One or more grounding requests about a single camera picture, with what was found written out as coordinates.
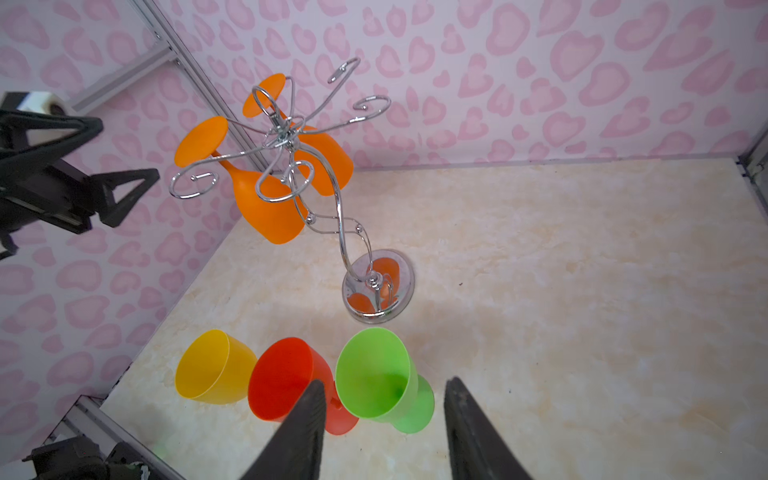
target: silver metal rack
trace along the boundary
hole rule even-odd
[[[405,309],[406,305],[411,300],[415,286],[415,276],[411,263],[405,256],[394,250],[371,250],[368,234],[362,224],[354,218],[344,217],[341,188],[339,187],[338,179],[333,172],[330,162],[316,148],[303,143],[300,140],[301,135],[324,134],[328,131],[343,128],[357,122],[371,120],[383,114],[392,105],[392,100],[385,95],[371,95],[369,97],[361,98],[353,105],[353,109],[361,112],[361,115],[356,115],[347,121],[330,127],[316,130],[306,129],[307,122],[312,120],[325,106],[328,105],[328,103],[330,103],[331,99],[339,92],[359,63],[360,59],[354,57],[341,64],[328,79],[329,84],[336,84],[334,89],[315,111],[306,116],[294,114],[293,106],[296,94],[296,84],[291,77],[286,76],[286,80],[290,81],[291,86],[290,108],[287,116],[283,116],[283,112],[277,105],[276,99],[273,98],[266,89],[259,85],[254,85],[252,88],[253,99],[256,101],[261,111],[269,118],[271,128],[267,131],[263,131],[233,118],[226,119],[230,123],[263,135],[261,144],[248,151],[209,157],[190,164],[174,175],[170,180],[168,191],[174,197],[183,200],[198,197],[214,188],[218,183],[219,174],[216,172],[192,174],[189,178],[198,186],[197,191],[192,193],[178,192],[176,190],[177,181],[193,168],[211,162],[246,157],[265,150],[276,151],[274,160],[269,164],[266,170],[262,172],[256,183],[256,195],[261,200],[268,203],[292,200],[296,207],[296,211],[302,217],[305,225],[312,231],[339,236],[339,249],[341,251],[344,267],[346,268],[346,275],[344,276],[344,281],[342,283],[342,297],[346,308],[358,321],[368,324],[376,324],[386,322],[398,315]],[[259,99],[259,94],[263,95],[268,100],[268,105],[262,103]],[[383,104],[377,110],[373,110],[372,103],[376,101],[383,102]],[[315,177],[315,167],[308,161],[296,160],[295,153],[297,151],[303,151],[315,157],[327,172],[331,186],[333,187],[333,194],[336,198],[335,215],[316,214],[306,205],[306,202],[302,198],[302,192],[304,192],[304,190],[306,190],[312,183],[312,180]],[[290,188],[290,193],[283,195],[282,197],[268,197],[261,191],[261,185],[266,180],[267,176],[272,174],[285,152],[288,152],[289,161],[280,177],[280,181]],[[303,175],[299,171],[299,167],[302,166],[307,168],[309,173],[304,177],[303,181],[300,181],[299,177],[303,177]],[[210,183],[205,187],[199,187],[200,184],[198,182],[203,179],[208,179]],[[302,214],[302,211],[299,208],[299,202],[306,208],[306,215]],[[318,229],[316,227],[316,222],[320,218],[335,220],[337,228],[334,230]],[[345,225],[346,222],[352,223],[354,228],[347,229]],[[350,262],[349,254],[347,253],[347,233],[359,236],[368,250],[367,254],[361,256],[354,262]],[[391,267],[392,262],[396,263],[396,269]],[[380,267],[379,269],[382,270],[382,272],[376,271],[375,265],[377,263],[387,267]]]

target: pink patterned wall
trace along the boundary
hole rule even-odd
[[[157,0],[234,111],[291,74],[318,125],[363,95],[386,118],[338,141],[362,167],[731,154],[768,118],[765,0]]]
[[[153,40],[124,2],[3,2],[0,81],[68,98]],[[80,236],[42,222],[14,235],[19,253],[0,262],[0,465],[39,445],[79,394],[110,391],[240,218],[228,178],[203,200],[167,192],[180,138],[210,116],[174,66],[91,114],[104,131],[68,161],[162,179],[118,228],[93,217]]]

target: chrome base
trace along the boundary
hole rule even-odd
[[[372,257],[373,269],[381,275],[371,282],[359,282],[347,273],[341,289],[344,305],[352,317],[376,325],[395,318],[405,309],[413,296],[415,277],[411,262],[401,253],[374,250]],[[355,260],[352,269],[361,278],[371,277],[368,265],[369,257],[365,254]]]

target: red cup rim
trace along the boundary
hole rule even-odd
[[[312,349],[295,337],[275,342],[256,363],[248,384],[248,406],[262,420],[288,415],[313,377]]]

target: beige marble surface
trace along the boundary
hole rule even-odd
[[[449,478],[454,375],[538,480],[765,478],[768,226],[731,160],[360,173],[344,197],[414,264],[386,327],[437,401],[416,435],[326,435],[323,478]],[[298,336],[334,368],[363,328],[343,274],[332,237],[241,220],[103,409],[188,479],[239,478],[276,424],[180,398],[182,352],[212,328],[257,355]]]

